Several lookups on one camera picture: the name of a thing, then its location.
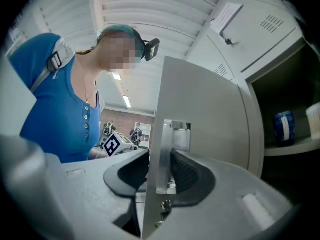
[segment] vent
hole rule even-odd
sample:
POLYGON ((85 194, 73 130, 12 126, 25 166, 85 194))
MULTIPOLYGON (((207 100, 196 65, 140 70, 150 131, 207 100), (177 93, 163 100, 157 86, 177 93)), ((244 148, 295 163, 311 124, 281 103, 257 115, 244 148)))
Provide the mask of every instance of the vent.
POLYGON ((225 65, 221 64, 220 66, 217 67, 217 69, 215 71, 213 71, 213 73, 216 73, 219 76, 224 76, 225 74, 227 74, 227 70, 225 65))
POLYGON ((261 24, 260 26, 264 29, 268 30, 269 32, 275 32, 284 21, 276 16, 269 15, 261 24))

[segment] woman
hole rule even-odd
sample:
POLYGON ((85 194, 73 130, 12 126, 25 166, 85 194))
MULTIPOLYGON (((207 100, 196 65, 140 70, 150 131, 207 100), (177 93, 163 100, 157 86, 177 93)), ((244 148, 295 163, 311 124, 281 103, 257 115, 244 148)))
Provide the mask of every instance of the woman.
MULTIPOLYGON (((30 89, 61 37, 45 33, 26 43, 10 61, 30 89)), ((144 43, 126 25, 104 29, 91 50, 75 54, 62 69, 51 73, 34 91, 37 102, 21 136, 36 142, 62 163, 85 161, 99 140, 100 108, 96 80, 103 71, 129 69, 144 54, 144 43)))

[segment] hair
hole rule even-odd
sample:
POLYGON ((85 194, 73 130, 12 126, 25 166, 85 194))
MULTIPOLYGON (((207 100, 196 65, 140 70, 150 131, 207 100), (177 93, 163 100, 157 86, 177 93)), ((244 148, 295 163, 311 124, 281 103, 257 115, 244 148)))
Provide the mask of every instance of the hair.
MULTIPOLYGON (((113 36, 113 35, 115 35, 117 33, 122 33, 122 32, 123 31, 121 31, 121 30, 105 29, 104 31, 102 31, 102 33, 96 39, 96 45, 95 46, 92 46, 91 49, 89 49, 89 50, 77 51, 76 54, 78 54, 78 55, 89 54, 100 44, 100 42, 101 42, 101 40, 103 38, 110 37, 110 36, 113 36)), ((140 34, 134 28, 133 28, 133 33, 144 44, 144 41, 142 40, 140 34)))
POLYGON ((86 55, 86 54, 89 54, 91 53, 96 47, 97 45, 100 44, 101 40, 105 37, 110 37, 110 36, 113 36, 117 33, 121 33, 122 31, 119 31, 119 30, 113 30, 113 29, 105 29, 99 36, 98 38, 96 39, 96 45, 95 46, 92 46, 91 49, 88 49, 88 50, 82 50, 82 51, 77 51, 75 54, 78 54, 78 55, 86 55))

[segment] blue t-shirt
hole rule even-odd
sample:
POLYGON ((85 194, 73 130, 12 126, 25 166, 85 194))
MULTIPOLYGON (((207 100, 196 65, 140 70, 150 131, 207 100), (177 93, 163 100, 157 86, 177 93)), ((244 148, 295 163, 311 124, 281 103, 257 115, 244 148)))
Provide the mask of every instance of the blue t-shirt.
MULTIPOLYGON (((10 61, 30 89, 44 69, 60 36, 40 34, 25 42, 10 61)), ((37 101, 21 131, 21 136, 55 154, 61 163, 85 161, 99 140, 100 107, 81 100, 71 85, 75 58, 61 68, 53 79, 51 73, 34 91, 37 101)))

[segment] ceiling light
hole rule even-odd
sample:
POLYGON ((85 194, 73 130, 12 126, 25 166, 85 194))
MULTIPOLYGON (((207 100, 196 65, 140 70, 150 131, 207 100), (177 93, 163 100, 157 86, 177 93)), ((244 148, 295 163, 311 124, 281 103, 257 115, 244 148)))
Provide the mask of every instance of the ceiling light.
POLYGON ((115 80, 121 80, 121 77, 120 77, 119 74, 117 74, 117 73, 112 73, 112 75, 113 75, 113 78, 114 78, 115 80))
POLYGON ((124 98, 124 101, 125 101, 125 104, 128 108, 131 108, 131 104, 130 104, 130 101, 129 101, 129 97, 128 96, 123 96, 124 98))

